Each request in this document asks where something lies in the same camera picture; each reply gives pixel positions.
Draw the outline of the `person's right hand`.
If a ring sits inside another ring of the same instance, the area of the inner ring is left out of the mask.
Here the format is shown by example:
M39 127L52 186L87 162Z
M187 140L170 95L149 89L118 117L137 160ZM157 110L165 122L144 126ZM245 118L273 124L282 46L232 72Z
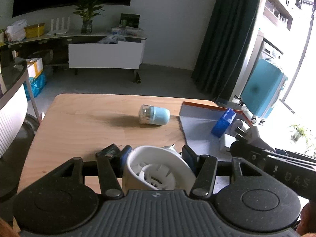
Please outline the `person's right hand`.
M309 201L307 205L301 211L300 214L300 223L297 226L296 232L300 236L316 236L316 208L315 208L315 201Z

